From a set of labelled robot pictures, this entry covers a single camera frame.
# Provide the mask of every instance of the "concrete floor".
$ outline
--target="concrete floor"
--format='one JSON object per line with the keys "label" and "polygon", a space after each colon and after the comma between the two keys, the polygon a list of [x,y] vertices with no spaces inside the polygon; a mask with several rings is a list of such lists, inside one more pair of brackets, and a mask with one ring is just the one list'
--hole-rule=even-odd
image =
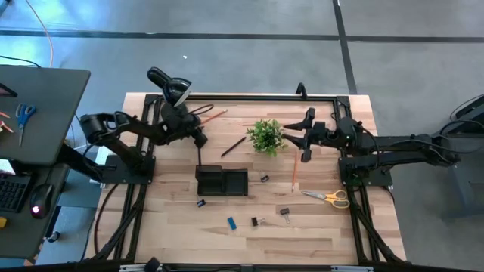
{"label": "concrete floor", "polygon": [[[331,0],[31,2],[51,30],[338,34]],[[484,2],[479,0],[340,0],[340,5],[347,35],[484,36]],[[0,29],[37,30],[39,23],[25,2],[17,0],[0,17]],[[53,41],[56,67],[92,71],[79,115],[119,110],[127,91],[158,91],[145,76],[151,66],[190,79],[194,91],[293,93],[304,82],[311,93],[348,94],[340,43],[335,41]],[[0,36],[0,54],[43,66],[50,57],[42,37]],[[482,93],[482,43],[350,42],[349,54],[358,93],[371,96],[379,135],[433,133],[458,104]],[[74,125],[79,146],[84,140]],[[408,260],[484,270],[484,218],[441,219],[458,208],[446,170],[407,165],[395,167],[392,176]],[[64,227],[87,233],[86,224],[73,224]],[[64,247],[65,252],[72,249],[71,255],[45,258],[44,263],[80,259],[84,244],[80,237],[73,239],[78,241]],[[57,241],[52,247],[66,243]]]}

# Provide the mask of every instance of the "potted plant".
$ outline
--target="potted plant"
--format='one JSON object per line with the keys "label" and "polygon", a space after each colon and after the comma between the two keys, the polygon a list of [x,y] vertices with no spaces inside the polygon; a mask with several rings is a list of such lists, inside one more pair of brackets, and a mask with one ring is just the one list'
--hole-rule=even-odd
{"label": "potted plant", "polygon": [[254,128],[247,129],[247,134],[258,153],[277,156],[278,149],[283,150],[287,147],[282,138],[281,125],[274,119],[257,121]]}

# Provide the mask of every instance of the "yellow scissors handle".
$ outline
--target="yellow scissors handle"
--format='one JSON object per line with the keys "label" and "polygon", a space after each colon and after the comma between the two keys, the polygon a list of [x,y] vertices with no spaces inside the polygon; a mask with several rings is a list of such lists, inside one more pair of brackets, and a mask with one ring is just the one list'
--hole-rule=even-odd
{"label": "yellow scissors handle", "polygon": [[331,205],[333,205],[334,208],[345,209],[349,207],[349,201],[347,199],[326,198],[325,200],[331,203]]}
{"label": "yellow scissors handle", "polygon": [[344,190],[338,190],[334,193],[327,193],[326,197],[330,199],[344,200],[348,199],[348,194]]}

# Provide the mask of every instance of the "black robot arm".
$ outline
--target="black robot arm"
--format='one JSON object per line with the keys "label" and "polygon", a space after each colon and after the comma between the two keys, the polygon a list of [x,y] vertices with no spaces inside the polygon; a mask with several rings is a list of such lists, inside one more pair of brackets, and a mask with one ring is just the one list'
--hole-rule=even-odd
{"label": "black robot arm", "polygon": [[326,128],[325,122],[314,122],[315,109],[306,112],[304,120],[297,124],[285,125],[285,128],[306,130],[304,138],[284,134],[284,137],[304,150],[301,161],[311,160],[312,144],[343,150],[352,158],[355,168],[374,166],[393,166],[413,162],[427,162],[431,165],[449,166],[459,161],[457,154],[444,148],[446,139],[442,136],[430,137],[428,134],[409,136],[373,136],[366,128],[349,117],[343,117],[337,128]]}
{"label": "black robot arm", "polygon": [[148,70],[148,78],[162,88],[163,99],[160,114],[163,119],[158,124],[150,125],[123,112],[114,114],[99,113],[84,115],[80,119],[81,128],[89,143],[105,146],[113,151],[126,164],[133,174],[145,174],[147,163],[141,151],[128,147],[119,136],[125,131],[150,139],[156,145],[169,144],[186,137],[193,137],[195,145],[201,148],[207,141],[202,133],[200,118],[189,113],[183,100],[188,96],[187,89],[191,82],[186,79],[170,78],[156,67]]}

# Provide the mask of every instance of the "scissors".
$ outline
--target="scissors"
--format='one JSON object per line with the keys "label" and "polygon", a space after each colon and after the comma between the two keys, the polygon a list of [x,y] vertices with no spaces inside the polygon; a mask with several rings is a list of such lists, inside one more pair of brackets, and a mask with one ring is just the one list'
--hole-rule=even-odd
{"label": "scissors", "polygon": [[301,193],[317,199],[326,200],[331,203],[333,207],[338,209],[345,209],[349,207],[348,195],[344,190],[338,190],[335,193],[314,193],[309,191],[303,191]]}
{"label": "scissors", "polygon": [[18,146],[22,146],[23,129],[29,121],[29,118],[36,113],[36,106],[29,105],[25,103],[20,103],[15,111],[15,117],[17,117],[18,130],[20,131],[20,137],[18,139]]}

